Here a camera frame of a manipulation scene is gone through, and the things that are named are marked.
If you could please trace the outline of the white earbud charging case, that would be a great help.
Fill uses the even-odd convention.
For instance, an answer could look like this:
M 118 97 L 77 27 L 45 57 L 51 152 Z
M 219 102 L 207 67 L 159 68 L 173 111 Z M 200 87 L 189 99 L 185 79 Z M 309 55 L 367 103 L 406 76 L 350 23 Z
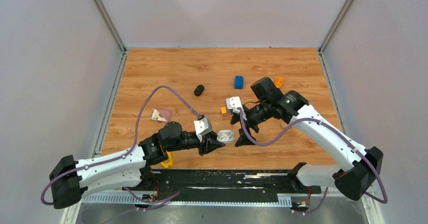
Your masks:
M 235 133 L 233 130 L 220 130 L 217 132 L 217 141 L 229 144 L 235 142 Z

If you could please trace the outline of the black earbud charging case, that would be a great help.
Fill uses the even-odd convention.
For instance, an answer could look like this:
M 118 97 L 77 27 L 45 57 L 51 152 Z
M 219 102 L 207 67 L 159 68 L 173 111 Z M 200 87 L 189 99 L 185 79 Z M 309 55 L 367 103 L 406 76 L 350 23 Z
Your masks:
M 196 88 L 194 89 L 194 95 L 201 96 L 204 90 L 205 90 L 205 87 L 203 85 L 197 85 Z

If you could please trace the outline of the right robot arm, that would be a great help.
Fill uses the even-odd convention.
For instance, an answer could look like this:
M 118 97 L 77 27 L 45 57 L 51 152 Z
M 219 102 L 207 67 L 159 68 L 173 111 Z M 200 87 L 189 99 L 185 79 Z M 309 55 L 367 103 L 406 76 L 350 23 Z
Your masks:
M 385 187 L 380 178 L 383 152 L 377 147 L 367 148 L 353 141 L 328 122 L 315 108 L 296 91 L 282 93 L 269 77 L 263 77 L 251 85 L 258 101 L 247 108 L 234 96 L 226 99 L 226 110 L 231 113 L 231 124 L 240 123 L 239 138 L 235 145 L 269 146 L 277 142 L 288 130 L 296 128 L 309 136 L 324 149 L 336 165 L 311 165 L 299 163 L 288 178 L 289 188 L 302 192 L 310 186 L 333 187 L 351 200 L 360 200 L 368 194 L 369 187 L 377 181 L 382 198 L 375 200 L 387 203 Z M 261 143 L 250 131 L 259 132 L 258 125 L 271 119 L 286 124 L 282 132 L 273 140 Z

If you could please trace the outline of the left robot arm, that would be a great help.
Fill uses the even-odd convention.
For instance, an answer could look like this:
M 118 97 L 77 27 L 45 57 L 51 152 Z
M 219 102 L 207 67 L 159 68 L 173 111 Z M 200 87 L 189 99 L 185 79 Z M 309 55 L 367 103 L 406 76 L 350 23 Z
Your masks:
M 63 209 L 83 197 L 114 188 L 149 190 L 155 179 L 151 166 L 168 160 L 172 151 L 195 148 L 203 156 L 235 140 L 232 130 L 214 132 L 206 118 L 194 121 L 194 128 L 188 132 L 179 123 L 168 122 L 134 148 L 98 158 L 63 157 L 49 175 L 51 205 Z

